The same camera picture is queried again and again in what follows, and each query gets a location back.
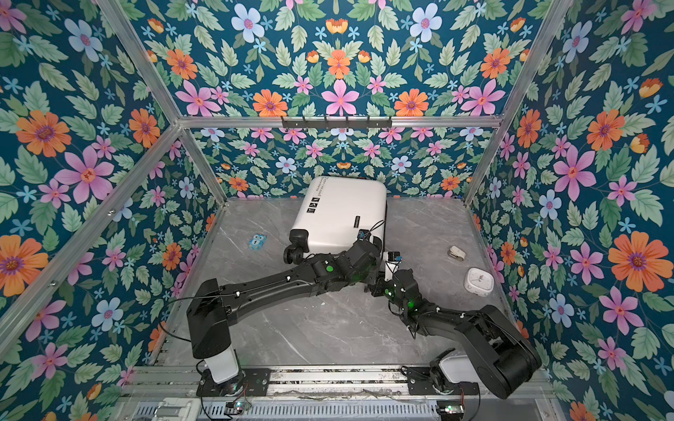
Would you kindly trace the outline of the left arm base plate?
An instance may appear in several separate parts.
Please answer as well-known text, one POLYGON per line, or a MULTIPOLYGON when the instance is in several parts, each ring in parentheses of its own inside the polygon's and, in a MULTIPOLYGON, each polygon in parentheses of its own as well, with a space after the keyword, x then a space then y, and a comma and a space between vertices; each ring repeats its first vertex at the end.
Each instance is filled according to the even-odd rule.
POLYGON ((232 379, 217 383, 210 368, 204 370, 198 384, 197 397, 258 397, 266 396, 270 386, 271 370, 244 368, 232 379))

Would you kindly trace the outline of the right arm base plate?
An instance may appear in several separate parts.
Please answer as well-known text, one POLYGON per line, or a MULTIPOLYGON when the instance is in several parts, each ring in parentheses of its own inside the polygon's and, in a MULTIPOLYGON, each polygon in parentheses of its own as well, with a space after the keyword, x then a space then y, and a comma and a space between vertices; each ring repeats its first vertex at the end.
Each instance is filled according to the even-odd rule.
POLYGON ((447 379, 440 368, 402 366, 400 373, 407 379, 410 395, 414 396, 477 396, 475 382, 454 382, 447 379))

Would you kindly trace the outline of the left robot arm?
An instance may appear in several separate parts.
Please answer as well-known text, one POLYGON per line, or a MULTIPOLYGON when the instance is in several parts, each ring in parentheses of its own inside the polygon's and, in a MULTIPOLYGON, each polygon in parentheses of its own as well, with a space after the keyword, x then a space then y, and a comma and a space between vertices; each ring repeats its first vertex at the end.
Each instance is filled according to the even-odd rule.
POLYGON ((358 236, 338 254, 314 254, 275 275, 237 284, 202 282, 186 311, 192 356, 205 363, 217 385, 241 375, 230 327, 249 314, 296 298, 311 298, 352 285, 377 283, 384 241, 370 233, 358 236))

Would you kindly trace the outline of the white hard-shell suitcase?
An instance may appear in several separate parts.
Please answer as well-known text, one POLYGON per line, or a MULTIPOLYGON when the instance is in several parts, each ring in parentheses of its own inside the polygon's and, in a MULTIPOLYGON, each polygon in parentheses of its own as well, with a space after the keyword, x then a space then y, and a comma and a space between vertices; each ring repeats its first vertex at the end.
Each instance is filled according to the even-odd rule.
POLYGON ((338 254, 367 237, 385 242, 387 190, 382 182, 338 176, 312 180, 289 233, 284 262, 338 254))

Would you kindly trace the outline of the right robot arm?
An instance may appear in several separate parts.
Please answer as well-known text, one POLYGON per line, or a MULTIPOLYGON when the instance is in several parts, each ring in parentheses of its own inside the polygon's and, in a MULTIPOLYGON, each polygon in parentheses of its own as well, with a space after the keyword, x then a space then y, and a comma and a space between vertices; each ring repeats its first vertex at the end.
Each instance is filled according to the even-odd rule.
POLYGON ((498 398, 511 396, 542 367, 535 348, 493 305, 479 310, 443 308, 422 296, 412 270, 388 261, 375 266, 367 289, 398 308, 397 317, 414 338, 437 336, 459 344, 475 381, 498 398))

